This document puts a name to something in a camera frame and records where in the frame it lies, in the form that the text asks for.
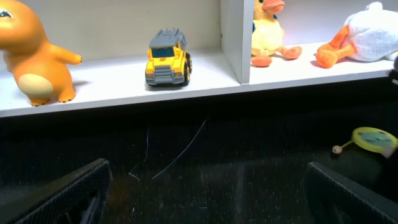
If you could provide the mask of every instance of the yellow toy truck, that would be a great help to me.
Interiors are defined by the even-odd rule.
[[[192,58],[187,52],[187,40],[179,29],[160,30],[149,48],[145,74],[148,85],[188,85]]]

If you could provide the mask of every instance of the truck wheel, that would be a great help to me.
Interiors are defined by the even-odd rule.
[[[182,86],[187,86],[190,79],[191,79],[191,73],[189,72],[189,68],[187,66],[187,63],[185,63],[185,66],[184,66],[184,82],[181,83],[181,85]]]
[[[189,73],[192,73],[192,57],[189,53],[187,53],[187,62],[189,66]]]

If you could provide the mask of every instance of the dinosaur toy's eye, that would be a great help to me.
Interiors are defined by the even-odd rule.
[[[0,9],[0,17],[10,17],[12,19],[12,15],[5,9]]]

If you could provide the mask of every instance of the truck windshield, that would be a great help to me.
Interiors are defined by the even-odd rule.
[[[174,56],[174,50],[172,47],[164,47],[160,49],[152,49],[152,56],[154,58],[159,58],[159,57],[173,57]]]

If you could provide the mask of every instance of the shelf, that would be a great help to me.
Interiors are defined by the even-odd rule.
[[[186,87],[149,87],[145,83],[146,56],[93,60],[71,66],[76,98],[32,107],[10,73],[0,73],[0,117],[80,110],[151,101],[231,93],[239,87],[234,72],[219,49],[190,51],[193,70]]]
[[[316,85],[323,83],[345,82],[368,78],[385,77],[394,62],[380,60],[378,62],[357,62],[343,59],[334,67],[325,69],[317,65],[315,53],[324,43],[303,44],[302,56],[293,61],[282,57],[272,57],[268,68],[250,68],[250,84],[255,89],[287,88],[293,86]]]

